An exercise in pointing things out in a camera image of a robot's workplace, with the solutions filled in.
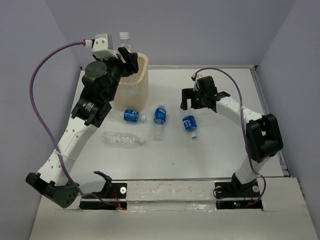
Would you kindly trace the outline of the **clear bottle without label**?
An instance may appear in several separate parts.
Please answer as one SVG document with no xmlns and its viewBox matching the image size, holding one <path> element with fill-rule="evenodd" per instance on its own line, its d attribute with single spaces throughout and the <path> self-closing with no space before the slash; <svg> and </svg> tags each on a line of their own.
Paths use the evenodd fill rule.
<svg viewBox="0 0 320 240">
<path fill-rule="evenodd" d="M 120 46 L 125 47 L 130 53 L 134 53 L 133 45 L 128 32 L 119 33 Z M 126 96 L 134 96 L 138 93 L 138 78 L 136 74 L 124 77 L 120 80 L 122 92 Z"/>
</svg>

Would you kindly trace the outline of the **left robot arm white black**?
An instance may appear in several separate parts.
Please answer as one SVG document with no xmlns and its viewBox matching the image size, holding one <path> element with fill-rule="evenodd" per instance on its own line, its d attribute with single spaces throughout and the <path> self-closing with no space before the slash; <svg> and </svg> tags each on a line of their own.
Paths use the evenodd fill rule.
<svg viewBox="0 0 320 240">
<path fill-rule="evenodd" d="M 99 58 L 84 69 L 83 90 L 71 111 L 67 127 L 54 150 L 37 172 L 30 172 L 25 181 L 37 192 L 61 208 L 69 207 L 78 195 L 85 196 L 69 172 L 90 137 L 102 125 L 112 109 L 121 78 L 139 71 L 138 54 L 125 47 L 113 57 Z"/>
</svg>

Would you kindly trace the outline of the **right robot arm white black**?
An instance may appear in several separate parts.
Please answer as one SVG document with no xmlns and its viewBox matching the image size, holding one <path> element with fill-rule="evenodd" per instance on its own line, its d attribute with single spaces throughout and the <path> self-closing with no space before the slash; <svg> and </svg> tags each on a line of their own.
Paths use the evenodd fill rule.
<svg viewBox="0 0 320 240">
<path fill-rule="evenodd" d="M 266 162 L 284 146 L 277 118 L 262 115 L 243 106 L 225 91 L 219 92 L 211 76 L 192 77 L 194 85 L 181 91 L 180 108 L 208 108 L 241 127 L 247 156 L 225 187 L 235 196 L 242 196 L 253 185 Z"/>
</svg>

